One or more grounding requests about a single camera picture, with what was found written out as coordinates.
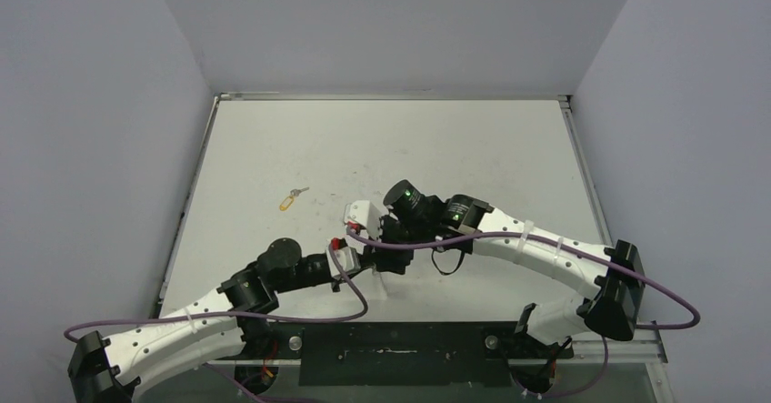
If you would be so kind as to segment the silver carabiner keyring with rings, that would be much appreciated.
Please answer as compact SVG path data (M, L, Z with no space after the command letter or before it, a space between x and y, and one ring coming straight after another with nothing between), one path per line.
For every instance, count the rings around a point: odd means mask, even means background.
M384 280L384 275L376 269L373 269L371 273L377 298L380 300L388 299L388 289L386 281Z

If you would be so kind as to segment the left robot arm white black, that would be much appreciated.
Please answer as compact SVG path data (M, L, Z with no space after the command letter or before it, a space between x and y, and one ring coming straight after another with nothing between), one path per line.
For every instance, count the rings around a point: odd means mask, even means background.
M262 357L271 346L271 312L278 294L339 284L362 266L359 253L335 238L305 256L291 238L270 244L257 259L186 307L148 324L75 342L67 374L78 402L130 402L153 386L205 362L242 352Z

